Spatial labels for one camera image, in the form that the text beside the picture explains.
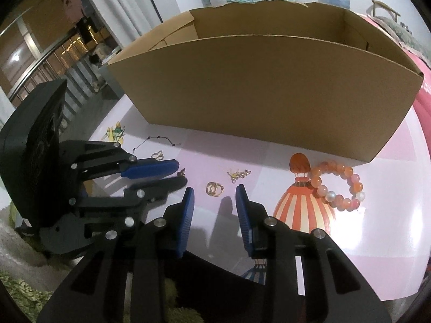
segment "cardboard box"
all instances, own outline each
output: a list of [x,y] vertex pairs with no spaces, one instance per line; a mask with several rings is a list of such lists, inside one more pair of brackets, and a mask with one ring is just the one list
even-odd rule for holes
[[412,105],[423,74],[349,10],[263,1],[177,15],[109,69],[152,124],[371,161]]

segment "railing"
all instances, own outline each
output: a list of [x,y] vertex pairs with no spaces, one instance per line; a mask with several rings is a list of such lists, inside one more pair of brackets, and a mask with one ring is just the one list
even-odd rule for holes
[[85,59],[87,53],[88,49],[77,30],[71,29],[50,45],[20,76],[8,94],[9,100],[17,107],[38,84],[59,78],[67,79],[68,88],[60,127],[64,130],[95,92],[93,84],[98,78]]

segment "table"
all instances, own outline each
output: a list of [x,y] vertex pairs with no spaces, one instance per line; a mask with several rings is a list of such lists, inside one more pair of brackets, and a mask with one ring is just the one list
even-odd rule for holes
[[[235,188],[243,183],[250,200],[263,204],[272,215],[280,197],[294,182],[290,157],[301,152],[312,166],[334,159],[352,166],[360,175],[366,199],[356,211],[335,210],[331,237],[379,298],[400,299],[419,289],[431,247],[431,162],[413,108],[368,164],[270,142],[149,124],[126,95],[104,118],[91,140],[101,140],[117,121],[125,126],[122,147],[130,153],[148,136],[166,136],[175,143],[172,146],[166,139],[150,139],[136,149],[135,155],[147,158],[162,150],[164,159],[176,159],[180,169],[186,168],[188,185],[195,191],[188,251],[238,275],[250,269],[254,262],[243,247],[233,202]],[[252,172],[233,184],[227,172],[238,169]],[[322,179],[329,189],[350,196],[349,186],[340,177],[324,175]],[[206,194],[206,185],[211,181],[225,188],[219,198]],[[95,183],[107,194],[120,196],[133,181],[118,174]],[[184,189],[170,194],[163,205],[150,205],[144,215],[146,221],[162,216],[166,206],[180,202],[183,194]],[[303,294],[301,273],[299,268],[298,290]]]

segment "silver bolt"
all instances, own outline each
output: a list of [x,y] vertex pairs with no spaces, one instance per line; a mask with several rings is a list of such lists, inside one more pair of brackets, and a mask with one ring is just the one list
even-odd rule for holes
[[108,231],[105,234],[105,238],[108,240],[112,240],[112,239],[117,238],[117,235],[118,235],[117,231]]
[[278,220],[277,220],[275,217],[267,217],[267,218],[264,220],[264,223],[265,223],[267,226],[270,226],[270,227],[275,226],[275,225],[277,224],[277,222],[278,222]]
[[326,237],[326,232],[324,230],[321,230],[320,228],[316,228],[313,231],[313,235],[316,238],[323,239],[324,237]]
[[126,224],[127,227],[132,227],[134,225],[133,217],[130,217],[130,216],[126,217],[124,219],[124,223]]
[[163,217],[159,217],[158,219],[154,220],[154,225],[156,227],[163,227],[166,225],[166,220]]
[[137,191],[136,191],[136,195],[137,195],[137,197],[138,198],[143,198],[143,197],[145,197],[145,192],[144,192],[144,190],[143,189],[138,189]]

